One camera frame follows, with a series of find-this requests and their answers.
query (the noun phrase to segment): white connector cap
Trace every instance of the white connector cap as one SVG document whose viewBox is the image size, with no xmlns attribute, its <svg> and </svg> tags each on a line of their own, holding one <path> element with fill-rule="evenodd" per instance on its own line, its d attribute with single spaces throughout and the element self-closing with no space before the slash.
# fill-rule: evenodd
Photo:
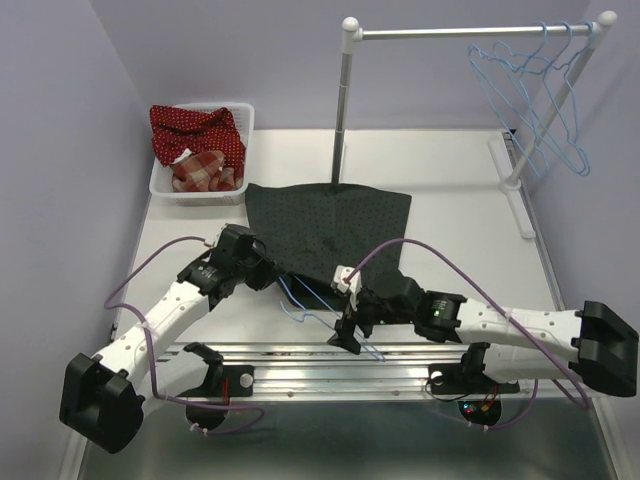
<svg viewBox="0 0 640 480">
<path fill-rule="evenodd" d="M 595 50 L 600 46 L 604 40 L 604 36 L 613 24 L 616 23 L 616 20 L 618 20 L 618 14 L 611 10 L 607 10 L 598 15 L 598 19 L 593 25 L 595 39 L 591 42 L 590 49 Z"/>
<path fill-rule="evenodd" d="M 355 42 L 362 40 L 362 29 L 357 19 L 347 17 L 342 21 L 342 53 L 351 55 Z"/>
<path fill-rule="evenodd" d="M 618 20 L 618 14 L 612 10 L 607 10 L 598 15 L 598 23 L 603 27 L 611 28 L 616 23 L 616 20 Z"/>
</svg>

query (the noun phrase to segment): white plastic clip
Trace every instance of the white plastic clip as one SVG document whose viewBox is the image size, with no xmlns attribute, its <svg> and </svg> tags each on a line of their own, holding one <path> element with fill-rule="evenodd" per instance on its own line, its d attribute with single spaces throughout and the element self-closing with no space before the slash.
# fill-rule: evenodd
<svg viewBox="0 0 640 480">
<path fill-rule="evenodd" d="M 333 274 L 333 280 L 331 286 L 334 290 L 338 290 L 342 293 L 350 293 L 349 303 L 354 310 L 358 309 L 358 293 L 362 288 L 362 280 L 360 278 L 360 272 L 356 273 L 351 280 L 347 282 L 346 278 L 351 275 L 353 268 L 338 265 L 336 271 Z"/>
</svg>

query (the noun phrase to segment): white pole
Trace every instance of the white pole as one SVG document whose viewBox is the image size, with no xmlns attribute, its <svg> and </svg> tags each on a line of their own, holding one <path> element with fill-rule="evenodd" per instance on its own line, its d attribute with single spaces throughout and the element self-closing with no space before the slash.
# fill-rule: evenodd
<svg viewBox="0 0 640 480">
<path fill-rule="evenodd" d="M 584 67 L 586 67 L 587 62 L 593 55 L 593 52 L 595 52 L 596 48 L 598 48 L 598 46 L 602 43 L 602 40 L 604 40 L 604 36 L 616 22 L 617 18 L 618 16 L 616 15 L 616 13 L 611 11 L 603 12 L 598 16 L 598 20 L 593 25 L 595 38 L 591 42 L 591 45 L 589 45 L 589 48 L 582 52 L 582 54 L 580 54 L 580 56 L 576 59 L 573 67 L 571 67 L 571 70 L 567 75 L 567 82 L 562 83 L 560 90 L 558 90 L 558 93 L 555 96 L 555 104 L 558 106 L 558 108 L 562 108 L 562 105 L 569 96 L 569 86 L 575 85 L 575 83 L 578 81 L 580 74 L 584 70 Z M 527 158 L 530 158 L 535 149 L 538 147 L 540 141 L 547 134 L 547 130 L 549 129 L 557 115 L 558 109 L 556 109 L 556 107 L 552 103 L 551 105 L 549 105 L 549 108 L 547 109 L 547 112 L 542 119 L 541 125 L 539 125 L 536 129 L 535 137 L 524 149 L 524 152 L 518 159 L 516 166 L 513 168 L 513 172 L 511 172 L 511 175 L 509 175 L 509 177 L 504 180 L 504 186 L 506 188 L 520 188 L 520 186 L 522 185 L 522 183 L 520 182 L 520 177 L 522 176 L 522 173 L 527 166 Z"/>
<path fill-rule="evenodd" d="M 349 84 L 351 83 L 351 59 L 353 58 L 354 42 L 362 37 L 362 29 L 358 20 L 347 17 L 342 22 L 342 67 L 340 68 L 340 89 L 338 92 L 338 114 L 336 117 L 336 131 L 333 139 L 333 166 L 331 169 L 331 184 L 340 183 L 342 168 L 342 151 L 344 146 L 345 118 L 349 101 Z"/>
</svg>

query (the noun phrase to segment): cloth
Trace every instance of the cloth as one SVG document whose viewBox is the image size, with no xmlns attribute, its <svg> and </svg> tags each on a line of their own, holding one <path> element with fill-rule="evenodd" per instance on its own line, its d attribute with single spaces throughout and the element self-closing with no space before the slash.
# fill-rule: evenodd
<svg viewBox="0 0 640 480">
<path fill-rule="evenodd" d="M 245 146 L 229 109 L 203 113 L 154 105 L 149 117 L 153 151 L 162 165 L 173 170 L 175 191 L 235 190 L 242 186 Z"/>
<path fill-rule="evenodd" d="M 171 165 L 173 191 L 219 192 L 240 188 L 242 178 L 234 178 L 233 168 L 223 168 L 224 161 L 224 154 L 220 150 L 186 156 Z"/>
<path fill-rule="evenodd" d="M 336 267 L 355 267 L 381 243 L 404 237 L 411 197 L 345 183 L 249 184 L 245 204 L 250 228 L 267 245 L 268 257 L 288 272 L 294 296 L 307 308 L 324 309 L 290 276 L 300 276 L 332 307 L 342 308 L 330 287 Z M 380 252 L 363 269 L 363 281 L 397 270 L 401 251 L 394 245 Z"/>
</svg>

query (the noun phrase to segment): horizontal rod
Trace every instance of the horizontal rod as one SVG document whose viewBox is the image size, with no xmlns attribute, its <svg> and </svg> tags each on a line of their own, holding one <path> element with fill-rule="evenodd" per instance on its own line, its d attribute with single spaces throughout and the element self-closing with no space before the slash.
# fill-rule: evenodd
<svg viewBox="0 0 640 480">
<path fill-rule="evenodd" d="M 575 36 L 586 37 L 591 34 L 587 25 L 572 25 Z M 505 28 L 436 28 L 423 30 L 363 30 L 362 40 L 393 40 L 402 38 L 445 38 L 445 37 L 537 37 L 542 36 L 542 26 L 505 27 Z M 568 29 L 564 25 L 547 27 L 547 34 L 566 36 Z"/>
</svg>

